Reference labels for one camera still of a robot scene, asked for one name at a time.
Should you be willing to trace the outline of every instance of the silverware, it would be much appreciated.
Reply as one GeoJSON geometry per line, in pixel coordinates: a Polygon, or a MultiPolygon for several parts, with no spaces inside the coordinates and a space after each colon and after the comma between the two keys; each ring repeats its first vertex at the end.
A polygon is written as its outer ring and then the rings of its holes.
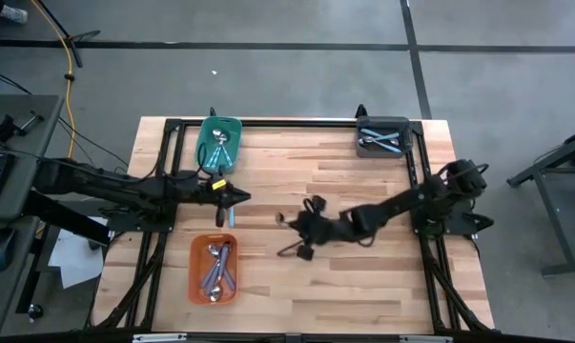
{"type": "Polygon", "coordinates": [[[215,150],[213,151],[213,154],[211,155],[211,158],[209,158],[209,160],[207,161],[207,164],[204,167],[213,167],[214,164],[216,163],[217,159],[219,158],[219,154],[221,153],[221,148],[217,147],[215,148],[215,150]]]}
{"type": "MultiPolygon", "coordinates": [[[[227,260],[230,256],[230,245],[227,245],[227,246],[228,246],[228,251],[227,251],[227,257],[226,257],[226,266],[227,266],[227,260]]],[[[216,269],[219,268],[219,263],[220,263],[220,258],[219,258],[220,257],[219,256],[220,251],[217,249],[217,246],[215,246],[214,244],[209,244],[207,249],[209,250],[209,253],[214,258],[217,259],[217,261],[215,262],[213,267],[211,267],[209,272],[207,272],[207,274],[204,276],[204,278],[202,279],[202,282],[200,282],[200,288],[204,289],[205,293],[206,293],[206,290],[208,289],[209,283],[211,283],[211,280],[217,279],[219,277],[219,273],[218,273],[218,271],[216,271],[216,269]]],[[[223,277],[225,277],[226,283],[228,284],[228,287],[230,288],[230,290],[235,291],[236,290],[236,282],[232,278],[230,271],[228,271],[227,268],[224,268],[223,273],[221,275],[223,275],[223,277]]]]}
{"type": "Polygon", "coordinates": [[[213,289],[211,290],[211,293],[209,294],[209,299],[211,299],[211,302],[217,302],[219,301],[219,299],[221,299],[222,294],[223,291],[221,290],[221,287],[217,285],[213,287],[213,289]]]}
{"type": "Polygon", "coordinates": [[[216,265],[217,267],[213,268],[213,271],[211,272],[211,277],[209,278],[206,288],[204,289],[204,295],[206,296],[211,295],[211,292],[213,291],[213,288],[216,285],[215,281],[217,280],[217,277],[219,275],[219,269],[221,268],[219,261],[216,262],[216,265]]]}
{"type": "Polygon", "coordinates": [[[215,282],[211,283],[211,285],[213,286],[213,289],[210,292],[209,298],[211,299],[212,302],[216,302],[217,300],[219,300],[219,298],[221,297],[221,294],[223,293],[223,290],[221,289],[221,277],[223,276],[223,274],[226,271],[226,261],[228,260],[228,250],[230,249],[230,246],[227,244],[224,244],[223,247],[221,247],[221,253],[219,256],[219,265],[218,265],[218,272],[216,273],[217,278],[215,280],[215,282]]]}
{"type": "Polygon", "coordinates": [[[211,255],[214,258],[218,258],[219,257],[219,250],[217,249],[217,247],[215,246],[215,244],[209,244],[209,246],[207,247],[207,249],[209,250],[209,252],[211,253],[211,255]]]}
{"type": "Polygon", "coordinates": [[[397,148],[395,148],[395,147],[393,147],[393,146],[390,146],[390,145],[381,143],[381,142],[379,142],[378,140],[376,140],[375,138],[370,137],[370,136],[365,136],[365,137],[362,137],[362,138],[359,139],[359,144],[360,144],[361,146],[364,146],[364,145],[367,145],[367,144],[370,144],[370,143],[378,144],[380,147],[385,148],[385,149],[387,149],[387,150],[389,150],[389,151],[392,151],[392,152],[401,152],[401,150],[399,150],[399,149],[397,149],[397,148]]]}
{"type": "Polygon", "coordinates": [[[369,134],[372,137],[378,139],[378,140],[385,140],[385,139],[391,139],[391,138],[398,138],[400,137],[400,133],[399,132],[394,132],[394,133],[389,133],[389,134],[385,134],[382,135],[376,131],[371,131],[369,129],[361,129],[360,130],[361,133],[365,133],[365,134],[369,134]]]}
{"type": "Polygon", "coordinates": [[[230,158],[230,155],[228,154],[226,147],[223,145],[223,143],[225,143],[228,140],[228,136],[221,129],[213,129],[213,136],[215,137],[215,140],[219,142],[218,149],[222,149],[223,154],[226,156],[228,167],[231,167],[233,164],[232,159],[230,158]]]}

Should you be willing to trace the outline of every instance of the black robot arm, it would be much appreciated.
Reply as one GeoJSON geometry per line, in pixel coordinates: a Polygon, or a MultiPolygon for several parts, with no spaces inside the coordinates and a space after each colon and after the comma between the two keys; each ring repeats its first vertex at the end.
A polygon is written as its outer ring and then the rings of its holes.
{"type": "Polygon", "coordinates": [[[68,158],[42,160],[34,186],[44,194],[76,192],[112,201],[150,221],[176,204],[211,204],[217,206],[218,226],[223,224],[226,209],[251,198],[220,175],[201,178],[197,171],[180,171],[175,176],[137,178],[68,158]]]}
{"type": "MultiPolygon", "coordinates": [[[[297,255],[306,260],[313,258],[313,245],[323,245],[329,241],[357,242],[370,246],[376,232],[389,219],[404,212],[416,210],[424,214],[427,223],[442,222],[456,203],[469,201],[483,193],[486,183],[482,172],[486,167],[476,166],[471,160],[449,163],[417,187],[379,204],[365,204],[342,211],[339,219],[322,216],[325,200],[315,195],[310,200],[306,199],[306,210],[301,211],[296,220],[285,223],[283,215],[279,213],[277,222],[298,231],[303,244],[298,247],[297,255]]],[[[492,225],[489,218],[477,218],[481,221],[478,230],[492,225]]]]}

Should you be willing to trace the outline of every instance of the orange plastic bin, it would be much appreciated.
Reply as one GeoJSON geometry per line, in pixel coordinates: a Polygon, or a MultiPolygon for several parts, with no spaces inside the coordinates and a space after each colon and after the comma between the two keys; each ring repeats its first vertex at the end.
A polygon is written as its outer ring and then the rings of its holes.
{"type": "Polygon", "coordinates": [[[197,305],[220,305],[234,300],[238,291],[238,244],[236,238],[228,233],[203,234],[192,241],[190,248],[190,272],[188,281],[188,297],[197,305]],[[218,248],[224,243],[231,246],[230,256],[226,262],[226,269],[235,280],[236,289],[231,290],[226,283],[225,277],[221,279],[222,296],[217,302],[212,302],[200,288],[200,283],[216,262],[209,253],[209,244],[215,244],[218,248]]]}

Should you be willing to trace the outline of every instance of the teal plastic bin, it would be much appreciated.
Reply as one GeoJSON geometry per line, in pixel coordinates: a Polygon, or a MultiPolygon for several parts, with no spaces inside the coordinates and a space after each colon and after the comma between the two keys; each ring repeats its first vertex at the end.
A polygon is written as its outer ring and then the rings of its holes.
{"type": "Polygon", "coordinates": [[[200,163],[204,170],[207,172],[218,172],[219,167],[222,168],[224,173],[231,173],[236,168],[238,161],[238,149],[240,148],[240,136],[242,134],[242,123],[240,120],[231,117],[211,116],[202,121],[200,127],[200,134],[195,144],[196,153],[194,154],[195,162],[200,163]],[[220,148],[219,141],[213,135],[213,130],[220,129],[226,135],[227,140],[223,143],[225,152],[220,148]],[[202,149],[206,152],[200,153],[204,157],[204,161],[198,162],[198,151],[200,146],[204,144],[202,149]]]}

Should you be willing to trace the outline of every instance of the gray floor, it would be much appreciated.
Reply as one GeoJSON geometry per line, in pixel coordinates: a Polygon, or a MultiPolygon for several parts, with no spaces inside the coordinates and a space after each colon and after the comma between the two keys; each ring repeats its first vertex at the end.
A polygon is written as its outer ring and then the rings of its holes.
{"type": "MultiPolygon", "coordinates": [[[[28,2],[11,1],[28,8],[28,2]]],[[[399,0],[48,0],[73,33],[99,39],[189,42],[405,43],[399,0]]],[[[575,45],[575,0],[411,0],[421,44],[575,45]]],[[[53,39],[31,11],[0,36],[53,39]]],[[[77,128],[128,159],[142,115],[420,118],[407,52],[269,50],[82,50],[72,104],[77,128]]],[[[478,212],[495,218],[481,234],[491,309],[506,333],[575,339],[575,274],[542,279],[563,262],[533,185],[504,180],[575,132],[575,54],[421,55],[435,119],[447,119],[459,157],[488,162],[478,212]]],[[[35,93],[64,92],[62,50],[0,48],[0,71],[35,93]]],[[[0,93],[14,92],[0,84],[0,93]]],[[[57,131],[50,155],[64,155],[57,131]]],[[[98,165],[114,160],[88,148],[98,165]]],[[[61,291],[43,281],[47,316],[13,315],[3,334],[81,327],[93,283],[61,291]]]]}

